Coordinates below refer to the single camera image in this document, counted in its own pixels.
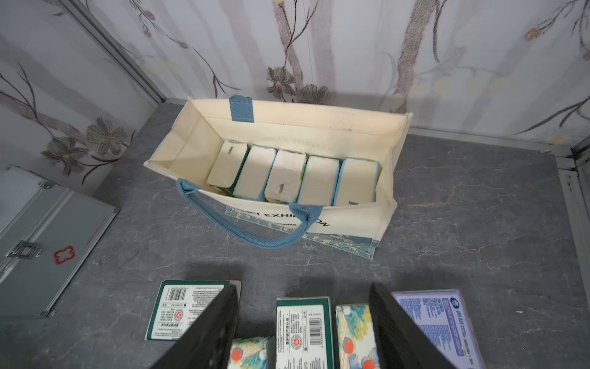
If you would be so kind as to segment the floral cartoon tissue pack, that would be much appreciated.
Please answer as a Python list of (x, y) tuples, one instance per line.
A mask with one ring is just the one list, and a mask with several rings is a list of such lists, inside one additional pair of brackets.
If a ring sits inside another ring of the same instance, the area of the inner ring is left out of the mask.
[(217, 188), (233, 187), (248, 151), (247, 143), (225, 141), (207, 177), (207, 184)]

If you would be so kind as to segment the cream canvas tote bag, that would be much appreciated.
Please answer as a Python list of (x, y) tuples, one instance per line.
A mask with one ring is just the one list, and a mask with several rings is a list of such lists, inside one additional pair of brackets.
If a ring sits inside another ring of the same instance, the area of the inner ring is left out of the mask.
[(301, 238), (373, 256), (393, 213), (413, 115), (190, 99), (146, 161), (227, 233), (268, 250)]

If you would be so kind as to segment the green white tissue pack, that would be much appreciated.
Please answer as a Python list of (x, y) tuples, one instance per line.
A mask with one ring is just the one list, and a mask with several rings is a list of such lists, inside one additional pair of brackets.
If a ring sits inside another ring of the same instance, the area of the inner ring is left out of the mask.
[(334, 368), (330, 298), (277, 299), (275, 359), (279, 369)]
[(242, 283), (229, 281), (165, 280), (151, 314), (146, 341), (176, 341), (209, 306), (226, 285), (241, 294)]
[(300, 193), (306, 164), (306, 154), (279, 150), (267, 180), (264, 198), (270, 203), (295, 203)]

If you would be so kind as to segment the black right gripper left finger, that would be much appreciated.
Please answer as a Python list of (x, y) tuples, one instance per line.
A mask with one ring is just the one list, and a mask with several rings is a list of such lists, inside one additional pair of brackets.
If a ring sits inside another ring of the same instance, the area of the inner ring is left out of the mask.
[(226, 285), (152, 369), (226, 369), (238, 322), (238, 291)]

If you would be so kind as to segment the green white tissue pack front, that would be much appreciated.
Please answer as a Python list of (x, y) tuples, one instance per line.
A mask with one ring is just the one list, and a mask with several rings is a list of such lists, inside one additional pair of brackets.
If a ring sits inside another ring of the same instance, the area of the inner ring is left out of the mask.
[(277, 299), (275, 359), (279, 369), (334, 368), (330, 298)]

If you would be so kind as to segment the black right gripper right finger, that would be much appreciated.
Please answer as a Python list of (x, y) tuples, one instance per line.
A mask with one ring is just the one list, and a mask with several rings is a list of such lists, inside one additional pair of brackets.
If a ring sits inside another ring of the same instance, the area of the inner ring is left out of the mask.
[(453, 367), (383, 284), (371, 284), (368, 302), (382, 368)]

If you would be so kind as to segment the light blue tissue pack front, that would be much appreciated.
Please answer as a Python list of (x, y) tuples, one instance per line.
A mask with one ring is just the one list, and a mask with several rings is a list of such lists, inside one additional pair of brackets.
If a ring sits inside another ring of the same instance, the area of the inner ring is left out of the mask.
[(246, 200), (262, 201), (276, 155), (276, 149), (253, 145), (234, 186), (233, 196)]

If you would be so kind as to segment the light blue purple-logo tissue pack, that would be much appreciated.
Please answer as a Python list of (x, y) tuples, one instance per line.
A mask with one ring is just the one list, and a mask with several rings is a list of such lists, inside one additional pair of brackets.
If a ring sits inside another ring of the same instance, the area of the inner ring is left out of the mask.
[(340, 161), (335, 158), (310, 156), (307, 160), (298, 204), (332, 206)]

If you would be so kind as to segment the green white tissue pack back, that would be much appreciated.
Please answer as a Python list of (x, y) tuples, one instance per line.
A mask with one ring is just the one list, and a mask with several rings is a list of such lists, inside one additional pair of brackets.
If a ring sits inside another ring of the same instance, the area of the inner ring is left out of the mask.
[(146, 341), (176, 341), (209, 306), (226, 285), (241, 294), (242, 283), (229, 281), (165, 280), (151, 314)]

